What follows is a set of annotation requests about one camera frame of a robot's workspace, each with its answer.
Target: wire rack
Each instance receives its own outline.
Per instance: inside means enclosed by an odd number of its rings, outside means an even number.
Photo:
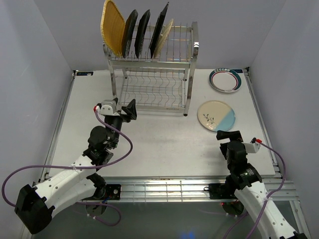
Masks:
[[[181,111],[187,116],[198,54],[197,22],[172,26],[160,54],[152,58],[149,45],[154,28],[147,27],[139,58],[134,49],[137,26],[126,58],[117,57],[103,44],[113,97],[117,97],[114,69],[122,69],[118,109],[135,99],[138,109]]]

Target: beige and blue plate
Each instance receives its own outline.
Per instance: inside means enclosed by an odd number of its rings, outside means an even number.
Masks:
[[[236,120],[234,110],[222,101],[207,101],[203,103],[197,112],[199,122],[208,130],[230,130]]]

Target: gray floor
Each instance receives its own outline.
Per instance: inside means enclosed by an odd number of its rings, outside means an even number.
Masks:
[[[287,221],[296,229],[289,202],[276,202]],[[117,203],[123,217],[120,224],[108,227],[98,221],[79,215],[73,210],[85,213],[85,206],[75,205],[59,213],[50,225],[33,239],[98,239],[98,238],[165,238],[165,239],[221,239],[237,219],[210,215],[199,210],[224,212],[220,203]],[[111,208],[101,216],[105,220],[117,219]],[[246,217],[229,234],[229,239],[245,238],[253,225]],[[255,231],[252,239],[261,238]]]

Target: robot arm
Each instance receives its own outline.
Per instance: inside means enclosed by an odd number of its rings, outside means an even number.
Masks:
[[[217,140],[230,139],[230,142],[220,145],[230,175],[226,177],[226,182],[218,193],[236,196],[255,222],[264,207],[264,202],[268,200],[268,192],[258,171],[247,162],[246,155],[257,153],[260,144],[255,138],[250,143],[243,143],[240,131],[220,130],[216,137]],[[272,200],[266,204],[258,229],[264,239],[306,239],[304,234],[298,234],[285,220]]]
[[[116,104],[117,99],[104,101],[95,107],[95,111],[105,117],[105,123],[121,130],[122,122],[137,118],[135,100],[122,107],[126,114],[117,112]],[[92,129],[88,142],[88,148],[71,164],[73,169],[64,169],[34,187],[21,188],[14,211],[32,234],[43,230],[56,214],[74,203],[92,196],[96,199],[104,197],[106,182],[96,173],[99,168],[94,166],[110,161],[113,153],[109,150],[117,147],[119,134],[97,126]]]

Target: white table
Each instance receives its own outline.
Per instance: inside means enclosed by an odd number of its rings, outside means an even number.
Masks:
[[[208,76],[212,70],[196,70],[188,116],[168,116],[138,111],[137,120],[123,123],[122,132],[133,142],[129,157],[99,174],[104,177],[126,178],[207,178],[229,175],[216,133],[205,129],[197,119],[198,107],[210,100],[229,104],[236,114],[232,130],[240,130],[244,141],[253,137],[264,140],[262,127],[243,73],[241,88],[233,94],[212,89]],[[122,77],[117,78],[118,92]],[[58,136],[52,165],[69,165],[87,148],[87,139],[93,127],[99,125],[93,107],[112,99],[109,71],[95,71],[93,76],[77,76],[69,98],[63,125]],[[129,144],[120,137],[113,150],[116,160],[129,150]],[[257,154],[247,156],[262,176],[275,174],[272,158],[261,147]],[[51,169],[49,176],[60,170]]]

